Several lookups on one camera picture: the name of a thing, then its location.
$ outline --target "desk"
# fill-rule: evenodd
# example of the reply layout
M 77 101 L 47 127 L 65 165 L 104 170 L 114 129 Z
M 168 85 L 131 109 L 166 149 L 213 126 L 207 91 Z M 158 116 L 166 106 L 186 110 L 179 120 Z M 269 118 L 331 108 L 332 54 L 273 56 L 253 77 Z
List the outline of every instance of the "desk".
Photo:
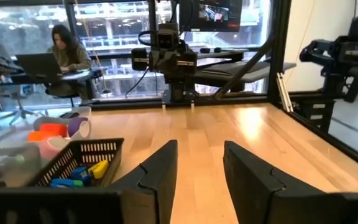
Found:
M 358 192 L 358 163 L 270 104 L 97 111 L 92 123 L 94 138 L 125 138 L 115 180 L 178 140 L 171 224 L 238 223 L 224 176 L 225 140 L 322 191 Z
M 0 77 L 0 86 L 9 85 L 23 85 L 23 84 L 43 84 L 43 83 L 85 83 L 86 91 L 88 92 L 89 99 L 94 98 L 94 90 L 92 85 L 92 79 L 98 78 L 102 75 L 101 70 L 90 70 L 79 73 L 66 73 L 60 79 L 48 80 L 48 79 L 37 79 L 30 77 L 26 74 L 11 75 L 2 80 Z

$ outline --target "white container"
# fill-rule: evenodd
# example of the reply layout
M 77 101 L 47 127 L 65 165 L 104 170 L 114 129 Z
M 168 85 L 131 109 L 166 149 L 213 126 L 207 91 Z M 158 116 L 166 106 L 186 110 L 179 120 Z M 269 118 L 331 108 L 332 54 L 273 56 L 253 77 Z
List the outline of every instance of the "white container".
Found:
M 73 108 L 70 112 L 79 113 L 79 117 L 87 118 L 88 121 L 83 124 L 83 126 L 89 127 L 89 134 L 80 133 L 77 131 L 70 140 L 83 140 L 89 139 L 91 136 L 91 108 L 87 106 L 82 106 L 78 108 Z M 0 149 L 13 148 L 13 147 L 22 147 L 27 144 L 39 143 L 39 142 L 28 142 L 27 136 L 31 131 L 34 131 L 33 123 L 41 114 L 34 114 L 27 117 L 26 119 L 0 131 Z

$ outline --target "orange object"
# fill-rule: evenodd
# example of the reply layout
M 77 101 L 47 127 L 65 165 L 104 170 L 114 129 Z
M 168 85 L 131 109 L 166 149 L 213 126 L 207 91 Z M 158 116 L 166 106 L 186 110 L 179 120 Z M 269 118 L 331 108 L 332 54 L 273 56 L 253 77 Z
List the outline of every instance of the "orange object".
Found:
M 32 131 L 27 136 L 27 140 L 28 141 L 41 141 L 45 138 L 53 137 L 53 136 L 56 136 L 56 134 L 48 132 L 48 131 Z
M 67 137 L 67 126 L 64 124 L 44 123 L 41 124 L 40 131 L 55 133 L 56 136 L 63 138 Z

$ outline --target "black metal frame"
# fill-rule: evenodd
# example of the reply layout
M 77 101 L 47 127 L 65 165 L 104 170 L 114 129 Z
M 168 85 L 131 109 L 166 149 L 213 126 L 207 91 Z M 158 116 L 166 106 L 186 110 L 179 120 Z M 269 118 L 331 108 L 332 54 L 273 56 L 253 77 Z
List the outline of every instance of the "black metal frame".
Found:
M 86 3 L 102 3 L 102 2 L 137 2 L 138 0 L 78 0 L 80 4 Z M 275 32 L 275 42 L 273 49 L 271 51 L 271 67 L 270 74 L 268 78 L 268 89 L 266 95 L 246 95 L 246 94 L 236 94 L 231 96 L 230 94 L 226 95 L 225 98 L 221 100 L 210 100 L 210 98 L 199 98 L 195 100 L 195 105 L 221 105 L 221 104 L 241 104 L 241 103 L 271 103 L 279 108 L 280 98 L 277 83 L 275 81 L 276 74 L 278 72 L 283 72 L 283 61 L 285 46 L 287 41 L 287 32 L 288 32 L 288 21 L 290 17 L 290 8 L 291 0 L 271 0 L 272 13 L 270 20 L 273 21 L 273 24 L 269 26 L 270 30 Z M 73 4 L 74 0 L 0 0 L 0 7 L 12 7 L 12 6 L 45 6 L 45 5 L 64 5 L 67 16 L 68 23 L 70 25 L 71 31 L 76 35 L 75 29 L 75 17 Z M 115 59 L 115 58 L 129 58 L 130 54 L 109 54 L 109 55 L 99 55 L 99 59 Z M 321 94 L 311 91 L 304 92 L 302 94 L 291 93 L 292 99 L 318 99 L 324 98 Z M 139 100 L 116 100 L 116 101 L 104 101 L 101 100 L 98 104 L 91 105 L 94 110 L 112 110 L 112 109 L 128 109 L 128 108 L 156 108 L 162 105 L 160 98 L 149 98 L 149 99 L 139 99 Z M 310 121 L 302 118 L 296 113 L 289 113 L 290 117 L 295 119 L 297 122 L 302 124 L 304 127 L 308 128 L 310 131 L 317 134 L 319 137 L 323 138 L 328 143 L 332 144 L 334 147 L 338 148 L 340 151 L 348 155 L 350 158 L 358 162 L 358 152 L 351 147 L 345 145 L 340 140 L 334 138 L 328 133 L 323 132 L 315 125 L 311 124 Z

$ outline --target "laptop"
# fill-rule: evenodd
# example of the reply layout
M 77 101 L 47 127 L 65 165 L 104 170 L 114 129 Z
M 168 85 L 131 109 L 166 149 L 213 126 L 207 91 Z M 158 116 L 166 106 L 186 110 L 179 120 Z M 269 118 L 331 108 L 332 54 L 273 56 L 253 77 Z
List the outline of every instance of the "laptop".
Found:
M 35 78 L 58 79 L 63 72 L 53 53 L 16 55 L 27 75 Z

